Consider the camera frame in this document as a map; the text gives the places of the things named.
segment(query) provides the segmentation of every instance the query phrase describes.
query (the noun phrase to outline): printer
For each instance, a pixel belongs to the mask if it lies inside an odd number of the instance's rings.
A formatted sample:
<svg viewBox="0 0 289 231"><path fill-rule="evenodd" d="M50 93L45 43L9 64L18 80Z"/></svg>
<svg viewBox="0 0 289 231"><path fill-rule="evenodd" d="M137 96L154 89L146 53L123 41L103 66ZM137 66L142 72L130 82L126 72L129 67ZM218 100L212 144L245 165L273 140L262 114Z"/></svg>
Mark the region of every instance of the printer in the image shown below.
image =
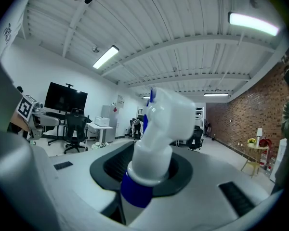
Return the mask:
<svg viewBox="0 0 289 231"><path fill-rule="evenodd" d="M94 123L100 127L108 127L109 126L109 119L97 116L97 117L95 117Z"/></svg>

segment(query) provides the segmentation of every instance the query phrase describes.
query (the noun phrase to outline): wall sign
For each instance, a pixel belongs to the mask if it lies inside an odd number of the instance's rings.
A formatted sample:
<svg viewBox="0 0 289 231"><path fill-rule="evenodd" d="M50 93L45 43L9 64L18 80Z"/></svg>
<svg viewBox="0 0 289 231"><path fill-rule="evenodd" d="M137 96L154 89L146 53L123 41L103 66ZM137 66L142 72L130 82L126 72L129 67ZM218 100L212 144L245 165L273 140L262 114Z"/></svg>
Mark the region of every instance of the wall sign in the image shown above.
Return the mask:
<svg viewBox="0 0 289 231"><path fill-rule="evenodd" d="M123 108L123 106L124 106L124 98L121 95L118 95L117 108Z"/></svg>

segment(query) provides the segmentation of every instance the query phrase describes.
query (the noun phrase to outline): ceiling light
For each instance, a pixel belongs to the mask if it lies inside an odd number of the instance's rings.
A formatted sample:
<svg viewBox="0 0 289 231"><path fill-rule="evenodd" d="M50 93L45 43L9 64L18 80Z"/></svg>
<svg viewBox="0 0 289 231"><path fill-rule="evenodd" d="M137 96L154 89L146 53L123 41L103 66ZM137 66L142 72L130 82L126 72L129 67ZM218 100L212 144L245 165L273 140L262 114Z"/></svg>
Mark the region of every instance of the ceiling light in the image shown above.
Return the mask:
<svg viewBox="0 0 289 231"><path fill-rule="evenodd" d="M254 28L256 30L271 34L273 36L276 36L278 31L279 31L278 27L276 27L270 23L259 20L255 17L251 17L248 15L243 15L243 14L239 14L239 13L229 12L228 21L232 25L246 26L246 27Z"/></svg>
<svg viewBox="0 0 289 231"><path fill-rule="evenodd" d="M119 49L116 46L114 45L111 46L111 48L107 50L107 52L104 55L102 55L100 59L97 60L97 62L93 65L93 67L99 68L118 52L119 52Z"/></svg>
<svg viewBox="0 0 289 231"><path fill-rule="evenodd" d="M206 97L223 97L223 96L228 96L228 93L206 93L204 96Z"/></svg>

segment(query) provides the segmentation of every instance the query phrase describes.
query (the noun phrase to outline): black vent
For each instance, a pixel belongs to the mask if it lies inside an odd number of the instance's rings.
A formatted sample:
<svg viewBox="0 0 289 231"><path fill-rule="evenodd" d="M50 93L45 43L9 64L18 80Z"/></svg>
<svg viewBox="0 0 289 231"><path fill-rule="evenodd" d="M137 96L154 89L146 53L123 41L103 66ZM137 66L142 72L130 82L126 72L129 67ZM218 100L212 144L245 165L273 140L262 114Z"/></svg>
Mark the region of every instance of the black vent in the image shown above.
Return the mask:
<svg viewBox="0 0 289 231"><path fill-rule="evenodd" d="M111 157L104 163L104 171L107 175L121 182L129 162L133 157L134 147L130 146L124 151Z"/></svg>
<svg viewBox="0 0 289 231"><path fill-rule="evenodd" d="M233 209L240 217L245 215L255 207L255 205L233 182L221 184L219 185L219 187L232 205Z"/></svg>
<svg viewBox="0 0 289 231"><path fill-rule="evenodd" d="M72 165L73 164L70 161L67 161L67 162L64 162L64 163L55 164L54 168L56 170L60 170L60 169L63 169L63 168L66 168L66 167L72 166Z"/></svg>

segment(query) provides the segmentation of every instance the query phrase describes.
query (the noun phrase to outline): brick wall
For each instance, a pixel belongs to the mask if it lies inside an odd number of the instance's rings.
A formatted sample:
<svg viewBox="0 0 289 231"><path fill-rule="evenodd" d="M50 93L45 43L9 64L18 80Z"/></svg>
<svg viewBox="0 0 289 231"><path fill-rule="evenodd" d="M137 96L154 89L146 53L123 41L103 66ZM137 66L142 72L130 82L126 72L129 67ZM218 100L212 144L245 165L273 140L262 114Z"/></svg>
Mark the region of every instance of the brick wall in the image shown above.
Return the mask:
<svg viewBox="0 0 289 231"><path fill-rule="evenodd" d="M288 96L282 77L283 66L276 64L252 88L229 103L208 103L206 110L212 126L211 135L215 134L217 140L248 154L247 139L255 138L257 128L263 128L263 135L272 141L276 154L283 138L282 111Z"/></svg>

